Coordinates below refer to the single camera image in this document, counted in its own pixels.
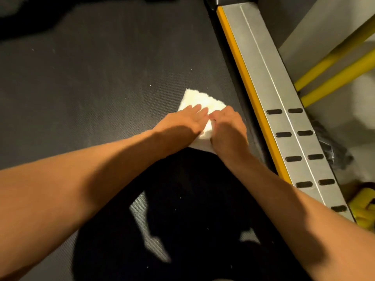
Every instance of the yellow trim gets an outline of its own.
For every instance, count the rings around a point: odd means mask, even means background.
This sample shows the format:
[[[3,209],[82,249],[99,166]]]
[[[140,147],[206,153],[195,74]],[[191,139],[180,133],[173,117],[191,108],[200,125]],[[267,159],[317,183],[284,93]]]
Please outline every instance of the yellow trim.
[[[304,107],[315,103],[326,95],[334,92],[343,85],[351,82],[360,75],[372,70],[375,67],[375,49],[359,58],[357,61],[341,70],[332,78],[321,84],[309,94],[301,98]]]
[[[227,38],[227,41],[229,43],[229,47],[231,48],[234,60],[236,61],[238,70],[240,71],[241,78],[243,80],[243,83],[245,85],[247,95],[250,98],[251,105],[254,108],[256,118],[258,119],[260,128],[263,132],[263,136],[265,138],[265,141],[267,143],[268,149],[271,153],[273,162],[276,166],[276,170],[279,174],[279,176],[285,180],[288,183],[292,183],[287,171],[287,168],[285,167],[284,160],[280,154],[279,148],[276,144],[276,141],[273,137],[271,128],[268,124],[267,118],[265,116],[265,113],[263,111],[263,108],[260,104],[258,95],[256,94],[254,85],[251,81],[249,72],[247,71],[245,62],[243,61],[240,49],[237,46],[237,42],[233,36],[233,32],[231,30],[231,27],[229,25],[229,22],[227,20],[227,17],[225,16],[224,9],[222,7],[218,7],[217,14],[221,23],[221,26],[223,27],[223,31],[225,33],[225,36]]]
[[[335,47],[327,56],[325,56],[317,65],[312,67],[305,75],[303,75],[295,84],[297,91],[315,80],[321,73],[335,64],[350,50],[359,46],[366,39],[375,33],[375,15],[367,20],[363,25],[357,28],[350,36]]]

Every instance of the white towel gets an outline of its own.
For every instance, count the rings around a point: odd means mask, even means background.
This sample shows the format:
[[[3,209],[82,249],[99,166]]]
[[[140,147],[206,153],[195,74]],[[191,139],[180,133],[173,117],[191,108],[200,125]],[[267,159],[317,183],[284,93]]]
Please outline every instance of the white towel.
[[[209,114],[214,110],[222,110],[226,107],[223,102],[210,97],[208,94],[193,89],[187,89],[184,97],[181,100],[179,110],[182,110],[189,105],[195,106],[197,104],[201,104],[202,108],[209,108]],[[198,136],[197,139],[194,140],[193,143],[191,143],[190,147],[216,154],[210,142],[211,135],[212,125],[211,121],[209,120],[203,132]]]

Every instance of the metal side rail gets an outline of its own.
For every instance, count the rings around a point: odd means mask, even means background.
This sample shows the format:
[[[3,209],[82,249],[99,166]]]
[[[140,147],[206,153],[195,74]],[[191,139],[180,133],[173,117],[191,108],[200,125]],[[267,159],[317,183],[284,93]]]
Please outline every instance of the metal side rail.
[[[354,221],[256,4],[217,13],[279,176]]]

